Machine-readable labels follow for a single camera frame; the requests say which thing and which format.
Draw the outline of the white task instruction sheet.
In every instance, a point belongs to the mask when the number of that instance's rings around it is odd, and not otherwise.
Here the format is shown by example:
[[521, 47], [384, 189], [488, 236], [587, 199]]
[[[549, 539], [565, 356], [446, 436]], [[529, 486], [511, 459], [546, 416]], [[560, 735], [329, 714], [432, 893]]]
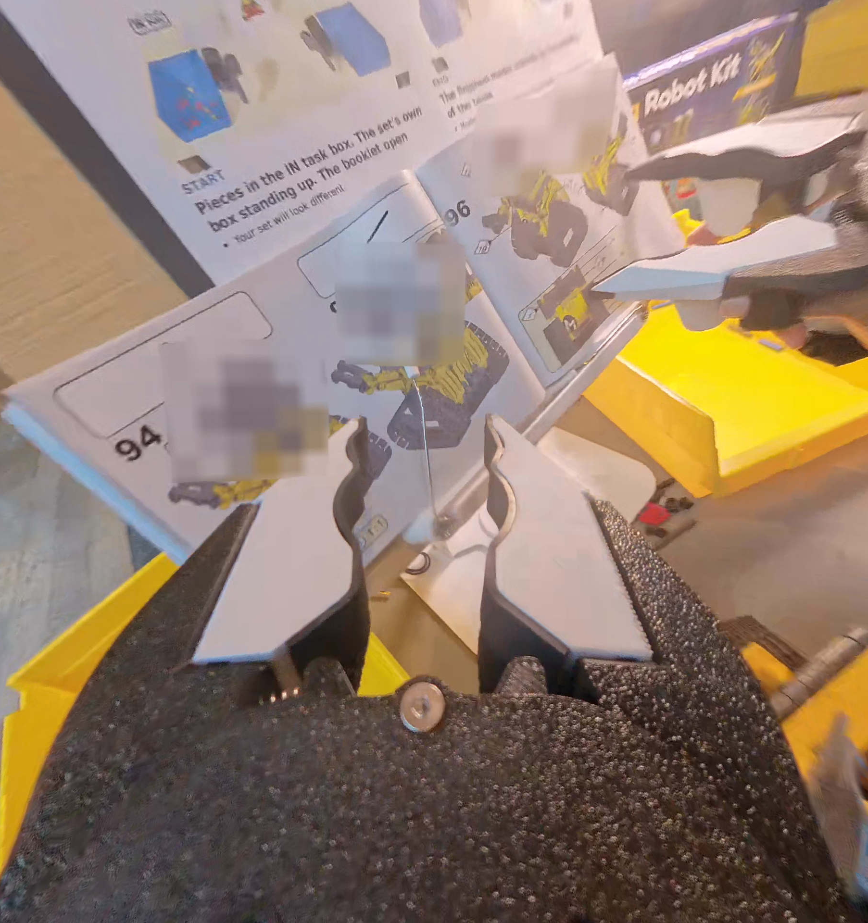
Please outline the white task instruction sheet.
[[2, 16], [211, 283], [602, 52], [591, 2], [22, 1]]

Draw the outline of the instruction booklet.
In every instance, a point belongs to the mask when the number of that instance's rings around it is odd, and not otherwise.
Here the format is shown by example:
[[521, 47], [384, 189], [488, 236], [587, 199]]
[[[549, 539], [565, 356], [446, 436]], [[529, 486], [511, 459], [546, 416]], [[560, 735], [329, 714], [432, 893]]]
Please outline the instruction booklet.
[[[364, 419], [370, 486], [355, 534], [374, 560], [429, 518], [411, 378], [440, 513], [483, 466], [486, 416], [528, 425], [630, 305], [593, 284], [683, 244], [665, 195], [626, 180], [647, 151], [616, 56], [576, 73], [607, 129], [586, 172], [487, 197], [457, 141], [299, 248], [12, 387], [4, 418], [176, 563]], [[406, 367], [344, 344], [340, 257], [385, 245], [463, 247], [458, 358]]]

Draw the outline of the colourful toy set box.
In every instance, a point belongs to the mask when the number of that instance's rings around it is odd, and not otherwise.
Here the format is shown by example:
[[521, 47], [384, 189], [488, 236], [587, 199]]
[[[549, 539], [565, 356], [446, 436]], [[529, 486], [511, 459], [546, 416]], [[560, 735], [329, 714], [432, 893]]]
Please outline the colourful toy set box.
[[799, 34], [797, 12], [757, 18], [625, 77], [648, 152], [761, 120]]

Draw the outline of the yellow grey brick robot model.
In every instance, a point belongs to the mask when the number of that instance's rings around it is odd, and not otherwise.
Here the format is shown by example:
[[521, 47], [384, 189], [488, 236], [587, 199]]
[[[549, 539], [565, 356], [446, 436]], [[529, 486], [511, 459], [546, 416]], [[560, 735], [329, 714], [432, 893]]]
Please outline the yellow grey brick robot model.
[[868, 629], [806, 659], [753, 617], [720, 627], [770, 700], [843, 891], [868, 920]]

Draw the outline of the grey desk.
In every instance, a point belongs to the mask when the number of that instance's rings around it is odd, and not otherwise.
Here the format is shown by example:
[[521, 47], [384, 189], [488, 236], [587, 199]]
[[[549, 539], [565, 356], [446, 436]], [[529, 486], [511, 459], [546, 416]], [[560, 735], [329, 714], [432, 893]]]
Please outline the grey desk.
[[[586, 398], [557, 425], [668, 475]], [[659, 552], [718, 618], [754, 617], [807, 657], [868, 629], [868, 435], [724, 498]], [[477, 690], [475, 654], [401, 580], [372, 629], [409, 675]]]

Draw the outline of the metal wire page holder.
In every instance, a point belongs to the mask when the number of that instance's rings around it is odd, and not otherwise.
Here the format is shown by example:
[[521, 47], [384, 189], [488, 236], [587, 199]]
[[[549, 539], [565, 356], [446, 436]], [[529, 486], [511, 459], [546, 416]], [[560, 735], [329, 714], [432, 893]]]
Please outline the metal wire page holder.
[[417, 407], [421, 418], [421, 439], [424, 449], [425, 470], [428, 479], [429, 533], [430, 541], [439, 540], [443, 535], [443, 522], [437, 506], [437, 494], [433, 479], [433, 467], [428, 443], [428, 419], [421, 388], [415, 376], [411, 378], [412, 387], [417, 398]]

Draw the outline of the yellow plastic bin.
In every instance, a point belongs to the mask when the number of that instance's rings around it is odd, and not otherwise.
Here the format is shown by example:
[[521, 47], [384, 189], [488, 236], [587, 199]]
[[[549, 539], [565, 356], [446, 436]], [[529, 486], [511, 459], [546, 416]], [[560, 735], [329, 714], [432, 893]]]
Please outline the yellow plastic bin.
[[696, 498], [726, 496], [868, 435], [868, 357], [833, 365], [661, 303], [583, 396]]
[[0, 901], [138, 897], [217, 877], [203, 896], [255, 883], [290, 897], [308, 861], [332, 857], [331, 819], [354, 856], [405, 806], [375, 781], [371, 734], [395, 730], [409, 677], [369, 633], [362, 565], [344, 595], [253, 661], [195, 663], [241, 544], [158, 556], [11, 677], [21, 707], [1, 751]]
[[868, 90], [868, 1], [832, 1], [810, 12], [796, 98]]

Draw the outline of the white book stand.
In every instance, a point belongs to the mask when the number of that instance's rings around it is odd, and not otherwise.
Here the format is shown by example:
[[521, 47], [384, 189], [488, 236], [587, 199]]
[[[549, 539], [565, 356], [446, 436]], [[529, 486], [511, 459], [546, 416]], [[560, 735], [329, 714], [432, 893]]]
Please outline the white book stand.
[[[638, 303], [611, 318], [599, 351], [566, 375], [551, 399], [525, 427], [517, 430], [537, 446], [598, 502], [611, 504], [631, 522], [648, 502], [655, 481], [642, 463], [556, 426], [555, 423], [610, 366], [622, 347], [639, 332], [647, 312]], [[402, 574], [402, 580], [472, 652], [480, 651], [481, 598], [486, 551], [497, 534], [486, 511], [487, 473], [480, 466], [447, 507], [445, 537], [435, 540]]]

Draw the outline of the scattered small brick parts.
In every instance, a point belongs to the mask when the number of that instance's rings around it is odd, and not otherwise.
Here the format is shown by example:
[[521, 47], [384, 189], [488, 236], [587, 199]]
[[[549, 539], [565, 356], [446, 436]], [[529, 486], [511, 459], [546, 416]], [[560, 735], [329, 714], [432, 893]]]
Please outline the scattered small brick parts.
[[634, 521], [646, 543], [661, 551], [697, 525], [697, 501], [674, 484], [660, 488]]

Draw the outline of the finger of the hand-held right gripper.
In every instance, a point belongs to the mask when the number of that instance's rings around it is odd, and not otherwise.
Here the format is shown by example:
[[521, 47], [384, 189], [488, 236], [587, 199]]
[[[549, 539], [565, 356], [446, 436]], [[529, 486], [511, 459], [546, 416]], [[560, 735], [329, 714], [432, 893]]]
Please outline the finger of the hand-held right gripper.
[[765, 119], [662, 150], [628, 169], [631, 182], [691, 178], [786, 184], [817, 175], [868, 132], [860, 114]]
[[688, 247], [669, 256], [636, 260], [594, 283], [592, 289], [620, 301], [714, 300], [737, 272], [807, 256], [836, 243], [837, 233], [831, 223], [792, 215], [725, 244]]

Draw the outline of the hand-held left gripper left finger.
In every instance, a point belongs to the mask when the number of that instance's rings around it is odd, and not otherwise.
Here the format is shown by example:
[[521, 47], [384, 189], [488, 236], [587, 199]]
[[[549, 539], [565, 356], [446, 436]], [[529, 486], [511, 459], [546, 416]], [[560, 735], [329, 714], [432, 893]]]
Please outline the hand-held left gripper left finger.
[[298, 686], [325, 658], [360, 685], [370, 616], [355, 527], [369, 486], [368, 428], [354, 419], [305, 474], [279, 479], [242, 508], [194, 666], [265, 663], [278, 686]]

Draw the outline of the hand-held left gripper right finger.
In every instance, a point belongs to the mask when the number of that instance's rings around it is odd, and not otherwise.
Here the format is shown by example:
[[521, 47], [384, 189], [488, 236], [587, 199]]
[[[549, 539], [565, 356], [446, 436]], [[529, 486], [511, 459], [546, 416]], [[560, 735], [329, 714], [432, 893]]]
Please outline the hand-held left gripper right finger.
[[652, 663], [635, 596], [590, 492], [499, 416], [485, 423], [486, 511], [497, 534], [481, 598], [481, 692], [530, 657], [549, 693], [579, 663]]

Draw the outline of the pale curved board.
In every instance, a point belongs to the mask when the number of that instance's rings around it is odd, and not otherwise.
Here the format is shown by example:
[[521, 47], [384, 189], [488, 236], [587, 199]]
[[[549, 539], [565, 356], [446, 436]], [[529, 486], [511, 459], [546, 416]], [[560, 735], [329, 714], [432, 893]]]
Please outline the pale curved board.
[[0, 409], [186, 298], [0, 82]]

